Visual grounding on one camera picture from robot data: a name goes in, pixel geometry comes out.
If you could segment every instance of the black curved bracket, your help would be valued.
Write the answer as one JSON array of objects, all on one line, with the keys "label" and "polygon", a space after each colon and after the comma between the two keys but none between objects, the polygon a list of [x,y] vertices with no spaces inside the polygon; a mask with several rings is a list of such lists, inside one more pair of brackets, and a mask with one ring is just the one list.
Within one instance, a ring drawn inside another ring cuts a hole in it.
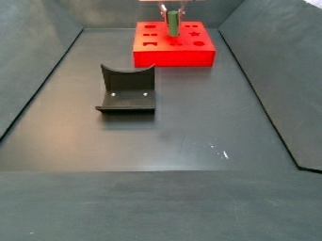
[{"label": "black curved bracket", "polygon": [[120,72],[100,65],[106,96],[100,112],[155,111],[155,66],[136,72]]}]

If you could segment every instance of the red block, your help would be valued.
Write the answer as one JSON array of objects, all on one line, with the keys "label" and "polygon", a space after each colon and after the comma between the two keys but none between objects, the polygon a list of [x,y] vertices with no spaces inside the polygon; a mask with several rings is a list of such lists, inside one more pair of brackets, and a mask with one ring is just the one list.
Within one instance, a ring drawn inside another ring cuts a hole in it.
[{"label": "red block", "polygon": [[181,35],[169,36],[166,22],[138,22],[135,67],[213,66],[217,49],[202,22],[182,22]]}]

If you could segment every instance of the gray floor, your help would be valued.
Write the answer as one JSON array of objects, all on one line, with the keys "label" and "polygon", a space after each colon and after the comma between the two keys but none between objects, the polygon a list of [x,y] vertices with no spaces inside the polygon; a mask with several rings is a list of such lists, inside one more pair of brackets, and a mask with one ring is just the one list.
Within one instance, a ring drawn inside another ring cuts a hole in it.
[{"label": "gray floor", "polygon": [[0,143],[2,170],[295,170],[218,30],[213,68],[158,68],[155,115],[106,115],[99,65],[132,68],[134,29],[87,29]]},{"label": "gray floor", "polygon": [[134,31],[87,30],[0,144],[0,169],[213,171],[2,171],[4,240],[321,240],[322,176],[295,169],[210,33],[213,69],[158,69],[155,117],[103,118],[99,64],[132,66]]},{"label": "gray floor", "polygon": [[307,172],[3,172],[7,241],[320,241]]}]

